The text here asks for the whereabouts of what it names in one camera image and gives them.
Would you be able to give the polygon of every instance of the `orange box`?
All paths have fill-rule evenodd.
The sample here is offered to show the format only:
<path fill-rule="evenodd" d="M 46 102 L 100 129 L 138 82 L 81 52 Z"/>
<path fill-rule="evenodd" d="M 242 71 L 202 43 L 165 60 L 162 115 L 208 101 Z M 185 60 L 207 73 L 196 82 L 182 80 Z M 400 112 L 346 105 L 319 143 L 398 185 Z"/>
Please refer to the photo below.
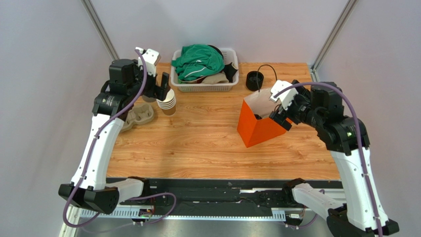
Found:
<path fill-rule="evenodd" d="M 260 93 L 256 91 L 243 100 L 237 131 L 247 148 L 287 132 L 269 117 L 265 118 L 276 106 L 269 101 L 269 96 L 270 88 L 260 90 Z M 257 120 L 254 114 L 259 114 L 263 119 Z"/>

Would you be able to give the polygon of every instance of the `wooden tabletop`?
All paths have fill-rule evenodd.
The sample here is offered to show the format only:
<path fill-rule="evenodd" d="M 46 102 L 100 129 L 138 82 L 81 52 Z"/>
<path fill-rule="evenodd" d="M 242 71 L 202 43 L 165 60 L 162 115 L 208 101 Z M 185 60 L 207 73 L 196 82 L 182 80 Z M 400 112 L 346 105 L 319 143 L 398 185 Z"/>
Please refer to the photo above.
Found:
<path fill-rule="evenodd" d="M 245 78 L 261 63 L 241 63 L 240 82 L 228 92 L 181 92 L 175 87 L 176 113 L 163 114 L 152 103 L 152 122 L 134 126 L 116 141 L 107 176 L 218 179 L 337 180 L 337 167 L 310 126 L 295 125 L 286 134 L 246 148 L 237 132 Z M 311 81 L 306 64 L 272 63 L 278 79 Z M 170 73 L 159 64 L 158 75 Z M 275 83 L 274 73 L 262 67 L 262 88 Z"/>

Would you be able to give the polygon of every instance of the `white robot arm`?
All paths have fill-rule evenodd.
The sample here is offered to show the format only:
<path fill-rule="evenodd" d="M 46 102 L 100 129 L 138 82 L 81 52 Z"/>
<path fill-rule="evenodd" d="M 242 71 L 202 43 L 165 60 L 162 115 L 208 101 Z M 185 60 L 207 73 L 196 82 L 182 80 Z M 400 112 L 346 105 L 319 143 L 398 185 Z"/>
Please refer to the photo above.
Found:
<path fill-rule="evenodd" d="M 281 100 L 282 106 L 278 111 L 272 112 L 270 118 L 286 130 L 291 128 L 286 119 L 296 124 L 303 122 L 316 129 L 338 167 L 346 204 L 314 190 L 302 179 L 293 180 L 284 186 L 287 202 L 300 203 L 315 211 L 327 221 L 334 236 L 365 237 L 374 236 L 379 232 L 383 235 L 398 232 L 398 223 L 386 215 L 374 184 L 370 167 L 370 142 L 365 126 L 358 121 L 363 150 L 361 159 L 355 122 L 353 118 L 343 115 L 341 96 L 328 88 L 337 88 L 336 84 L 327 82 L 329 86 L 325 86 L 307 82 L 306 84 L 312 85 L 311 91 L 302 85 L 288 90 L 293 84 L 298 84 L 298 81 L 291 84 L 279 80 L 272 87 L 272 96 L 269 99 L 273 102 Z"/>
<path fill-rule="evenodd" d="M 156 85 L 156 65 L 160 59 L 159 53 L 151 49 L 136 48 L 136 50 L 142 56 L 144 55 L 146 66 L 143 67 L 142 62 L 129 59 L 115 60 L 110 65 L 110 80 L 104 84 L 101 93 L 94 100 L 92 126 L 81 163 L 71 183 L 60 185 L 58 193 L 65 200 L 69 199 L 76 188 L 70 202 L 74 206 L 110 214 L 118 203 L 141 196 L 144 192 L 144 182 L 148 182 L 142 178 L 129 177 L 120 182 L 106 183 L 106 173 L 113 146 L 127 118 L 128 110 L 121 112 L 122 109 L 135 98 L 144 80 L 146 82 L 142 94 L 147 97 L 164 100 L 170 90 L 167 73 L 163 73 L 161 86 Z M 145 75 L 142 73 L 143 68 L 147 70 L 146 78 L 143 78 Z M 122 114 L 106 125 L 100 134 L 97 134 L 99 128 L 119 112 Z M 85 167 L 93 139 L 96 139 L 96 143 L 89 163 Z"/>

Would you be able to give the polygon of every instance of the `green cloth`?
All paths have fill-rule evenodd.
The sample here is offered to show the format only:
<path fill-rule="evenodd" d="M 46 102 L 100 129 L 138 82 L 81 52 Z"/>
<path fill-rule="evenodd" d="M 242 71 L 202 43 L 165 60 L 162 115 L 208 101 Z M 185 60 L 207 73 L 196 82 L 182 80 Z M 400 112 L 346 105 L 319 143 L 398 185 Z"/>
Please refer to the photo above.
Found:
<path fill-rule="evenodd" d="M 224 69 L 224 59 L 214 48 L 204 44 L 185 46 L 181 56 L 171 62 L 178 74 L 178 81 L 196 80 L 217 74 Z"/>

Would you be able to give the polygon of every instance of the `black container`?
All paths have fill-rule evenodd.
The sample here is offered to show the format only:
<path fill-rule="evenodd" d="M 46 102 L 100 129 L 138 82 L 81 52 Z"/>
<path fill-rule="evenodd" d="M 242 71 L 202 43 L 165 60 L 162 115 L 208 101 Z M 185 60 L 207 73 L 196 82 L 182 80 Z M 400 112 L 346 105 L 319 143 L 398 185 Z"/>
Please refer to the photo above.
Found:
<path fill-rule="evenodd" d="M 251 91 L 257 91 L 262 88 L 263 74 L 258 71 L 251 71 L 247 74 L 246 86 Z"/>

